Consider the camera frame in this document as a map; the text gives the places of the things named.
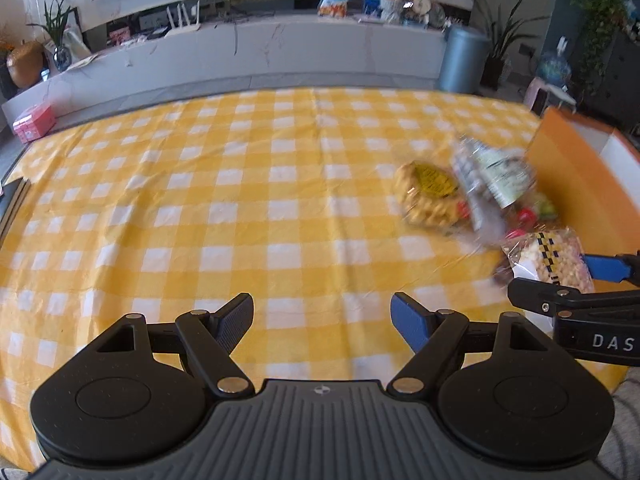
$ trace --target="gray cabinet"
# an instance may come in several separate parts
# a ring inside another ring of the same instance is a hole
[[[602,84],[596,95],[585,96],[588,112],[609,119],[622,130],[640,123],[640,45],[618,32]]]

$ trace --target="toy figure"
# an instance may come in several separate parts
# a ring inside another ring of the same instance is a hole
[[[404,0],[380,0],[381,18],[387,23],[400,23]]]
[[[404,4],[404,24],[428,25],[430,0],[409,0]]]

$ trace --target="teddy bear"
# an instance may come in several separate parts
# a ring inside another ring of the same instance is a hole
[[[404,0],[380,0],[380,8],[382,9],[380,17],[387,23],[400,23],[400,13],[403,6]]]

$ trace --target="potted plant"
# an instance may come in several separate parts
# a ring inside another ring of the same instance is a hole
[[[504,70],[507,49],[518,40],[532,40],[539,36],[535,34],[519,34],[520,27],[526,23],[548,20],[549,16],[537,16],[517,20],[515,14],[524,0],[518,0],[511,9],[506,22],[502,20],[502,5],[498,5],[497,17],[494,19],[491,7],[487,0],[473,0],[474,6],[478,8],[482,20],[484,21],[484,31],[491,39],[491,51],[484,64],[484,72],[480,84],[498,89],[500,76]]]
[[[69,13],[71,7],[67,6],[66,10],[62,9],[65,0],[53,0],[53,2],[47,7],[47,3],[44,2],[44,19],[45,24],[41,23],[27,23],[31,27],[41,27],[49,35],[51,41],[56,46],[53,54],[53,62],[56,68],[60,72],[64,72],[71,65],[71,51],[66,45],[63,44],[62,39],[66,28],[66,22],[69,19]]]
[[[584,10],[586,21],[580,33],[582,56],[574,76],[574,86],[580,91],[595,94],[597,80],[605,75],[604,52],[617,30],[626,25],[623,0],[572,0]]]

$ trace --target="blue trash can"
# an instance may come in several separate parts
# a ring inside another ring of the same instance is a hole
[[[476,29],[461,25],[453,25],[446,32],[445,39],[447,48],[436,88],[443,92],[475,94],[491,49],[491,40]]]

